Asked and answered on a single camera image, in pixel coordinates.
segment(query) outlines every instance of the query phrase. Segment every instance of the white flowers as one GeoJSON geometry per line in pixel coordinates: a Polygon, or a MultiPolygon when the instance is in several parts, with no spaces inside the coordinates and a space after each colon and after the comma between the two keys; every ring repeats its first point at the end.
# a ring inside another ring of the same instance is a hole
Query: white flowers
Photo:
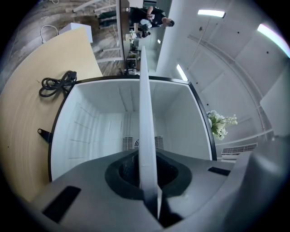
{"type": "Polygon", "coordinates": [[[212,132],[213,135],[219,139],[223,140],[227,134],[226,125],[237,125],[237,117],[234,114],[233,117],[225,118],[223,115],[218,114],[216,111],[207,112],[207,116],[212,123],[212,132]]]}

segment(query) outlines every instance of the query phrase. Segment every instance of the black shirt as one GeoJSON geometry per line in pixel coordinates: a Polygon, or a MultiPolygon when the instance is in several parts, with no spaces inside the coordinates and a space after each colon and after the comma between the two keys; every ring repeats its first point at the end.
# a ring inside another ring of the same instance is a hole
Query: black shirt
{"type": "MultiPolygon", "coordinates": [[[[142,19],[147,19],[147,10],[148,8],[130,8],[130,19],[132,23],[140,23],[142,19]]],[[[162,18],[166,17],[165,12],[158,7],[154,7],[151,13],[154,16],[151,24],[152,27],[160,27],[162,25],[162,18]]]]}

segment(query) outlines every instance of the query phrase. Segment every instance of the wooden floor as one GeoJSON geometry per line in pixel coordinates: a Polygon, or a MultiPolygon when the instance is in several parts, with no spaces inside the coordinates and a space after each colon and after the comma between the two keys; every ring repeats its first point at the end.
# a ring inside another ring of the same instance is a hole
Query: wooden floor
{"type": "MultiPolygon", "coordinates": [[[[94,13],[94,9],[115,4],[116,0],[99,1],[94,5],[73,13],[73,9],[80,6],[83,2],[87,2],[87,0],[61,0],[57,5],[48,0],[43,0],[34,6],[15,30],[1,58],[0,93],[18,65],[36,48],[42,45],[40,29],[44,25],[55,26],[58,30],[73,22],[90,25],[93,37],[91,46],[96,59],[118,56],[119,51],[102,52],[103,49],[117,47],[117,26],[98,29],[98,20],[95,17],[96,13],[94,13]]],[[[115,10],[115,8],[108,8],[98,11],[98,13],[110,10],[115,10]]],[[[53,38],[55,34],[56,31],[53,28],[46,27],[43,29],[45,40],[53,38]]],[[[116,75],[119,68],[121,68],[121,62],[99,63],[99,67],[103,76],[116,75]]]]}

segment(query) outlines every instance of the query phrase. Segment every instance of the dark hair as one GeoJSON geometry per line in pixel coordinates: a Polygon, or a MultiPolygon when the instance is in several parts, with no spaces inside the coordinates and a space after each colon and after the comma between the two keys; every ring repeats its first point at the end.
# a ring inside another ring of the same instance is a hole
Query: dark hair
{"type": "Polygon", "coordinates": [[[171,20],[171,21],[170,21],[170,27],[173,27],[173,26],[174,26],[174,21],[171,20]]]}

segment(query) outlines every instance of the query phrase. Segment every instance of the white divider panel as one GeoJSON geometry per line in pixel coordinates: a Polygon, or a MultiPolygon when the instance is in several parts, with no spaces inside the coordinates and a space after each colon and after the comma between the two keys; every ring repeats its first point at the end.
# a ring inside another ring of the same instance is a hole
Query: white divider panel
{"type": "Polygon", "coordinates": [[[154,125],[145,46],[142,46],[140,69],[140,135],[139,177],[144,191],[145,205],[157,218],[157,166],[154,141],[154,125]]]}

